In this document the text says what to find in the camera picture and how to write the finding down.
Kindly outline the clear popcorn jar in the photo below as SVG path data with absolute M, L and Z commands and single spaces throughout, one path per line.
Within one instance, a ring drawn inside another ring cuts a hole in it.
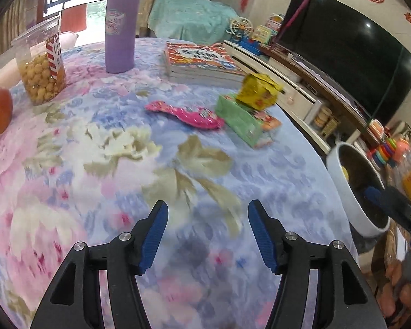
M 33 105 L 52 100 L 64 89 L 66 73 L 57 16 L 29 28 L 13 39 L 11 46 L 21 81 Z

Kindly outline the purple tumbler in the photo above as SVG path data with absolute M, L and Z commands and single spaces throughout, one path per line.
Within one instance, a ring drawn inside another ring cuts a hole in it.
M 107 0 L 104 38 L 107 73 L 123 73 L 134 67 L 139 3 L 140 0 Z

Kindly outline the white black trash bin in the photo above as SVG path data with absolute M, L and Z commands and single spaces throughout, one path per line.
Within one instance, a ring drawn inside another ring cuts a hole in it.
M 326 166 L 352 228 L 368 239 L 387 232 L 390 218 L 364 197 L 365 188 L 373 186 L 383 190 L 384 185 L 362 152 L 348 143 L 340 142 L 328 154 Z M 341 166 L 348 171 L 349 182 L 344 178 Z

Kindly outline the black television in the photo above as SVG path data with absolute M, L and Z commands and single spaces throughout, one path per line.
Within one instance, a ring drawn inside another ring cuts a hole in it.
M 324 72 L 366 117 L 381 123 L 411 90 L 411 52 L 337 0 L 291 0 L 276 42 Z

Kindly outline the yellow foam fruit net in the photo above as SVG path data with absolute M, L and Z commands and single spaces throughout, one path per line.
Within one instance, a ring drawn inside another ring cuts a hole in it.
M 349 178 L 348 171 L 346 170 L 344 166 L 341 166 L 341 170 L 342 170 L 344 178 L 346 179 L 347 182 L 349 182 L 350 178 Z

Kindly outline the teal covered furniture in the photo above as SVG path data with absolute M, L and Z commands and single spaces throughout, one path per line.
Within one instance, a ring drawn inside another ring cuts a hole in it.
M 226 37 L 230 22 L 237 18 L 226 4 L 210 0 L 155 0 L 147 27 L 156 37 L 213 45 Z

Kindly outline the toy ferris wheel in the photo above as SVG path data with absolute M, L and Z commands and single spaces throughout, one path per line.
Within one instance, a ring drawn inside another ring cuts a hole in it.
M 229 22 L 227 33 L 232 42 L 240 42 L 243 38 L 248 38 L 253 31 L 253 25 L 245 17 L 232 18 Z

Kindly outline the pink candy wrapper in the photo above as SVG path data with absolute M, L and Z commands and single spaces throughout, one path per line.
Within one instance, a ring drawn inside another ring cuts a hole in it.
M 147 111 L 169 114 L 181 122 L 197 129 L 214 130 L 222 129 L 225 120 L 217 116 L 212 110 L 204 107 L 178 107 L 168 105 L 164 101 L 154 101 L 145 106 Z

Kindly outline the green snack box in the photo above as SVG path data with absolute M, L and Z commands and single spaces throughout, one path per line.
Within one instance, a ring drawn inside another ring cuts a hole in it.
M 254 149 L 264 147 L 275 138 L 282 123 L 269 112 L 257 111 L 236 101 L 235 94 L 220 95 L 215 113 L 245 143 Z

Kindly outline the yellow crumpled snack bag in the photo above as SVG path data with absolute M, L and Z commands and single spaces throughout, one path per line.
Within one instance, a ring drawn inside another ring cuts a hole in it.
M 236 100 L 257 111 L 276 104 L 283 86 L 264 73 L 251 73 L 245 76 Z

